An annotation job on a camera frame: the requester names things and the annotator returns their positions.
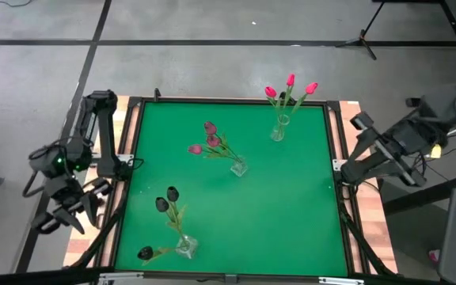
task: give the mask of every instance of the tulip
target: tulip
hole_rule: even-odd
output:
[[[311,83],[306,87],[306,93],[310,95],[310,94],[314,93],[316,88],[317,88],[317,83],[316,82]]]
[[[265,94],[270,98],[273,98],[277,95],[277,92],[271,86],[267,86],[265,87]]]
[[[295,83],[295,75],[294,74],[290,74],[288,75],[288,81],[287,81],[287,85],[288,86],[293,86]]]
[[[218,128],[216,128],[215,125],[209,121],[205,122],[203,127],[205,127],[207,135],[213,135],[218,131]]]
[[[141,260],[149,260],[152,258],[153,255],[154,255],[154,252],[153,252],[152,248],[150,246],[146,246],[146,247],[140,249],[137,257]]]
[[[213,135],[207,136],[207,144],[210,147],[217,147],[221,143],[221,139],[214,137]]]
[[[201,145],[192,145],[188,148],[188,151],[192,154],[201,154],[202,146]]]
[[[166,202],[166,200],[163,197],[156,198],[156,208],[158,209],[158,211],[166,212],[168,211],[169,207],[170,205],[168,204],[168,202]]]
[[[170,202],[175,202],[179,199],[179,192],[175,187],[170,186],[168,187],[168,190],[166,190],[166,198],[168,198],[168,201]]]

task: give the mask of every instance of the gray floor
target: gray floor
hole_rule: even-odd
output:
[[[14,9],[0,4],[0,39],[90,40],[103,3],[35,0]],[[456,1],[450,6],[456,16]],[[101,38],[347,40],[376,9],[369,0],[119,0],[112,2]],[[417,4],[386,4],[367,38],[455,40],[439,6]],[[58,137],[87,50],[0,46],[0,175],[6,178],[0,187],[0,273],[13,270],[35,207],[33,199],[21,198],[31,173],[27,154]],[[456,83],[456,48],[379,47],[374,52],[377,61],[353,47],[99,47],[84,94],[110,88],[148,96],[159,87],[164,96],[262,97],[266,85],[283,87],[287,74],[295,72],[297,86],[320,83],[318,99],[360,101],[383,131],[409,112],[406,97]],[[456,177],[456,153],[431,166]],[[431,171],[427,178],[427,186],[443,181]],[[416,191],[388,182],[384,200]],[[437,279],[424,254],[440,245],[443,224],[434,217],[444,216],[444,209],[439,203],[388,218],[401,273]],[[421,230],[432,222],[435,230]],[[68,235],[63,229],[40,237],[30,270],[59,268]]]

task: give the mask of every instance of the small glass vase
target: small glass vase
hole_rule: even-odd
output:
[[[245,164],[245,159],[242,156],[238,156],[237,159],[234,159],[234,164],[230,168],[238,177],[242,177],[247,169],[248,167]]]
[[[277,116],[277,123],[272,129],[270,138],[276,142],[280,142],[284,139],[284,129],[290,123],[290,117],[288,115]]]
[[[182,237],[179,238],[175,252],[181,257],[193,259],[197,247],[198,241],[195,238],[183,234]]]

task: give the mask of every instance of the red tulip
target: red tulip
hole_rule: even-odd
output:
[[[188,151],[192,154],[201,154],[202,146],[201,145],[192,145],[188,148]]]
[[[203,124],[203,127],[205,127],[205,132],[207,135],[213,135],[216,132],[218,132],[218,128],[211,122],[207,121]]]
[[[277,92],[270,86],[267,86],[265,87],[265,94],[267,94],[267,96],[273,98],[277,95]]]
[[[221,143],[221,139],[214,137],[213,135],[207,136],[207,144],[210,147],[217,147]]]
[[[314,83],[311,83],[309,84],[307,87],[306,87],[306,93],[307,94],[312,94],[314,93],[314,91],[316,90],[317,88],[317,83],[314,82]]]
[[[286,84],[288,84],[288,86],[293,86],[294,83],[295,83],[295,75],[294,74],[288,75],[288,82],[286,82]]]

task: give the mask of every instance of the tripod stand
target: tripod stand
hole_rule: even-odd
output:
[[[365,29],[363,29],[360,32],[360,34],[358,35],[357,38],[351,39],[351,40],[348,40],[348,41],[346,41],[346,42],[344,42],[342,44],[336,45],[336,48],[342,48],[342,47],[347,47],[347,46],[351,46],[351,45],[356,45],[356,46],[363,45],[367,49],[367,51],[369,52],[370,57],[373,60],[378,59],[378,58],[376,58],[376,55],[374,54],[374,52],[371,50],[371,47],[369,47],[369,44],[365,41],[365,35],[367,34],[369,29],[371,28],[372,23],[374,22],[374,20],[378,16],[379,11],[381,11],[381,8],[383,7],[383,5],[385,5],[385,3],[381,2],[381,5],[379,5],[378,10],[374,14],[374,16],[372,16],[372,19],[370,19],[369,24],[367,25],[367,27]]]

